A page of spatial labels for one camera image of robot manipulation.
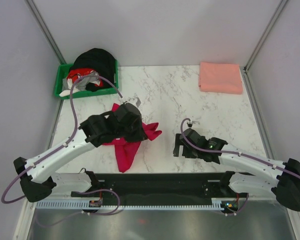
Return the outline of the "magenta t shirt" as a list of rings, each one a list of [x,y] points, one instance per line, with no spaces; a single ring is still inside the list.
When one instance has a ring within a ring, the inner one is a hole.
[[[158,126],[158,122],[150,124],[142,123],[142,128],[145,131],[148,140],[153,141],[162,134],[161,130],[157,130]],[[114,146],[118,170],[121,173],[125,173],[131,168],[141,142],[127,142],[124,138],[117,138],[109,143],[103,143],[102,145]]]

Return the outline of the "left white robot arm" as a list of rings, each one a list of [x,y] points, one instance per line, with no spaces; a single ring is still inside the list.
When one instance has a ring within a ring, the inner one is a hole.
[[[57,170],[78,156],[120,138],[128,143],[147,138],[141,112],[131,103],[121,104],[115,111],[89,116],[74,136],[36,157],[14,160],[23,194],[31,203],[50,195],[85,193],[89,197],[96,196],[100,183],[92,171],[58,173]]]

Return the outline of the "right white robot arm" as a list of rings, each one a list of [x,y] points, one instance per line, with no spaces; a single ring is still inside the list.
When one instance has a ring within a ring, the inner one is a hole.
[[[300,162],[274,160],[242,151],[223,139],[206,139],[188,128],[175,135],[173,155],[201,159],[207,163],[229,166],[242,172],[226,171],[219,181],[225,197],[234,193],[275,199],[282,206],[300,212]]]

